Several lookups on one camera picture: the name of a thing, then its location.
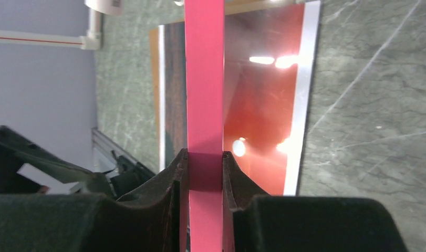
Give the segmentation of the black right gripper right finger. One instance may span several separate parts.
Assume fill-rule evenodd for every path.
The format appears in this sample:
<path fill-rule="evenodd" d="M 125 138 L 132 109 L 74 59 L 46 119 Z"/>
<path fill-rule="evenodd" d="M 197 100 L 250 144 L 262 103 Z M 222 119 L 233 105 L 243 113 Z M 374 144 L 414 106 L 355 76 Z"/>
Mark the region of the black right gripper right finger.
<path fill-rule="evenodd" d="M 223 153 L 224 251 L 406 251 L 387 209 L 354 197 L 271 196 Z"/>

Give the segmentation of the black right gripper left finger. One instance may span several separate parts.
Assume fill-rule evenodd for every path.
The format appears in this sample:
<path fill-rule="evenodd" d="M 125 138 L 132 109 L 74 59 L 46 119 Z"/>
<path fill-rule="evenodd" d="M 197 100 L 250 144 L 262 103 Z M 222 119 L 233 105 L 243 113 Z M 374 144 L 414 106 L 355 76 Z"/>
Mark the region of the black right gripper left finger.
<path fill-rule="evenodd" d="M 185 251 L 188 152 L 113 200 L 103 194 L 0 194 L 0 251 Z"/>

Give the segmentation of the sunset photo print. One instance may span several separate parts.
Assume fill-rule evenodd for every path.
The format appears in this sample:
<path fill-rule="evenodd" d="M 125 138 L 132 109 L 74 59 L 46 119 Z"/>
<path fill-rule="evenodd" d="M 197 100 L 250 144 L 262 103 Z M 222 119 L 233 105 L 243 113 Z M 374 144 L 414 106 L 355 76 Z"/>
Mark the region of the sunset photo print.
<path fill-rule="evenodd" d="M 321 1 L 225 15 L 224 150 L 273 195 L 297 193 Z M 159 168 L 187 146 L 184 22 L 159 28 Z"/>

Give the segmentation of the pink picture frame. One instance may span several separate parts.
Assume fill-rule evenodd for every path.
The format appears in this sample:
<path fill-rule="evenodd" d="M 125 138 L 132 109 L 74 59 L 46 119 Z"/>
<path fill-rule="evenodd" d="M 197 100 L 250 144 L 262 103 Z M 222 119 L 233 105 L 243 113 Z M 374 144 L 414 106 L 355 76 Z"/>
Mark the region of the pink picture frame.
<path fill-rule="evenodd" d="M 224 1 L 185 1 L 192 251 L 223 248 Z"/>

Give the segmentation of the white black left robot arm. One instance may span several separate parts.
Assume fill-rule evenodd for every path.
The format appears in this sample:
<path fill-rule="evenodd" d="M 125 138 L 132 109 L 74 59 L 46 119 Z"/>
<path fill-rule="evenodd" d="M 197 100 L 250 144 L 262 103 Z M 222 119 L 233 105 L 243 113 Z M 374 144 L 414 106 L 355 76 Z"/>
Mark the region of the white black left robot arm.
<path fill-rule="evenodd" d="M 76 183 L 76 193 L 104 193 L 118 199 L 139 187 L 155 173 L 140 162 L 131 162 L 125 155 L 111 152 L 119 174 L 108 177 L 108 172 L 92 172 L 66 162 L 41 148 L 11 128 L 0 125 L 0 194 L 46 193 L 48 187 L 19 174 L 29 164 L 61 183 Z"/>

